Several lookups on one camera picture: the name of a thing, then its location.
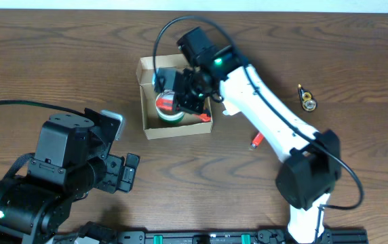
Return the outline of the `red box cutter knife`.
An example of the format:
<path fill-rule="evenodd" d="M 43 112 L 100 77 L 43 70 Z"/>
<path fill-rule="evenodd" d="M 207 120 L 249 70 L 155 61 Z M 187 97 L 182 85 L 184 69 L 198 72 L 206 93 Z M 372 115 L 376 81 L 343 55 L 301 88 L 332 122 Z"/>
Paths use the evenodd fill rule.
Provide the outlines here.
<path fill-rule="evenodd" d="M 195 101 L 190 99 L 179 98 L 175 96 L 176 107 L 179 112 L 190 114 L 199 119 L 201 122 L 210 122 L 212 120 L 211 112 L 205 106 L 204 101 Z"/>

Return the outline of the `white tape roll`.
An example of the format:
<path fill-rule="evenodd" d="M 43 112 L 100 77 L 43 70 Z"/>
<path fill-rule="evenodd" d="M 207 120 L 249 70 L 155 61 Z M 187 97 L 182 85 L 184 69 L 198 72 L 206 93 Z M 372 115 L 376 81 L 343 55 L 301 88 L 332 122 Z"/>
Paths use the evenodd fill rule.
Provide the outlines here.
<path fill-rule="evenodd" d="M 156 97 L 155 107 L 158 114 L 165 117 L 176 116 L 179 113 L 175 93 L 170 90 L 163 91 Z"/>

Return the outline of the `green tape roll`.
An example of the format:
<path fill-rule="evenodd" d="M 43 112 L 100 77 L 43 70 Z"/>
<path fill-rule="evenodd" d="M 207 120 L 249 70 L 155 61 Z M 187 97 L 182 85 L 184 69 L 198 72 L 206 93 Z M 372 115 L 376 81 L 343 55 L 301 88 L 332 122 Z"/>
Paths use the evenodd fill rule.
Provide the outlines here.
<path fill-rule="evenodd" d="M 157 110 L 157 115 L 163 122 L 170 124 L 170 125 L 176 125 L 176 124 L 180 123 L 185 116 L 185 114 L 183 112 L 168 115 L 161 110 Z"/>

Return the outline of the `brown cardboard box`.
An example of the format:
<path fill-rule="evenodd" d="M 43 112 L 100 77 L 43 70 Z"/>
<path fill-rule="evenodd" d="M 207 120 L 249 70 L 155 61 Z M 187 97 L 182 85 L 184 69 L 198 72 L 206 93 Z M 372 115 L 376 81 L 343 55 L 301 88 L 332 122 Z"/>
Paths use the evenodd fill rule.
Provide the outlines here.
<path fill-rule="evenodd" d="M 206 134 L 212 131 L 213 119 L 210 122 L 201 122 L 193 115 L 185 114 L 180 123 L 170 125 L 158 117 L 155 100 L 159 94 L 154 91 L 153 86 L 154 70 L 152 57 L 149 56 L 139 59 L 136 76 L 140 86 L 142 128 L 147 139 L 190 136 Z M 205 106 L 210 110 L 212 116 L 210 100 L 205 101 Z"/>

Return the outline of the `black yellow correction tape dispenser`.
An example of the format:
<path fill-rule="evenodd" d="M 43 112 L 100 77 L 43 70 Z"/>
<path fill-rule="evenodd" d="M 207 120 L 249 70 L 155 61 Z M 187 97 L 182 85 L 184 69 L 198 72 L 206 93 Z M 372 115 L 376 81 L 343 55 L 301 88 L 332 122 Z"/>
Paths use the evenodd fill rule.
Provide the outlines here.
<path fill-rule="evenodd" d="M 298 84 L 298 95 L 302 109 L 308 113 L 313 112 L 317 108 L 317 101 L 313 94 L 305 89 L 301 84 Z"/>

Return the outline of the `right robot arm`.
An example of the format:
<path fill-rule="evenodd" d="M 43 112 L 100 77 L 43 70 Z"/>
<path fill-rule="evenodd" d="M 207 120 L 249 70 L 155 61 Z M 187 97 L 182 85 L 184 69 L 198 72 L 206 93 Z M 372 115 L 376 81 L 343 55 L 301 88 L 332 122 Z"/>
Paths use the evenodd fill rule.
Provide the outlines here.
<path fill-rule="evenodd" d="M 297 243 L 318 241 L 324 231 L 319 208 L 328 202 L 341 167 L 314 144 L 337 156 L 340 142 L 336 134 L 319 133 L 299 119 L 253 66 L 239 61 L 233 47 L 218 49 L 200 27 L 183 35 L 177 45 L 189 67 L 175 79 L 176 107 L 200 115 L 204 100 L 219 94 L 236 113 L 244 114 L 283 163 L 275 183 L 290 205 L 289 234 Z"/>

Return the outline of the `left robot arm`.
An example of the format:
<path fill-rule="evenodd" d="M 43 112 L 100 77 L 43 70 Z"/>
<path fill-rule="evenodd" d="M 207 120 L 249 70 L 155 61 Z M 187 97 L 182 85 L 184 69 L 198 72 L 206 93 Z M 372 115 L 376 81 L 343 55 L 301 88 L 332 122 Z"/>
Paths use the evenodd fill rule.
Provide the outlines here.
<path fill-rule="evenodd" d="M 36 151 L 17 158 L 0 180 L 0 243 L 47 243 L 92 189 L 130 192 L 139 156 L 110 154 L 124 125 L 108 110 L 51 115 Z"/>

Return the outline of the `yellow spiral memo pad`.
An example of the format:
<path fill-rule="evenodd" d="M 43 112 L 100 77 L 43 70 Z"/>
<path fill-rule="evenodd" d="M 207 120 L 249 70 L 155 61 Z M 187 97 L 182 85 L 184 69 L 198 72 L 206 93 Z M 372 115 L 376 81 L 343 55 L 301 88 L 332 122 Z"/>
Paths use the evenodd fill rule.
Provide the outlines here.
<path fill-rule="evenodd" d="M 222 102 L 222 105 L 224 106 L 223 115 L 226 116 L 233 116 L 240 112 L 240 109 L 236 107 L 236 105 L 232 104 L 228 100 L 225 100 Z"/>

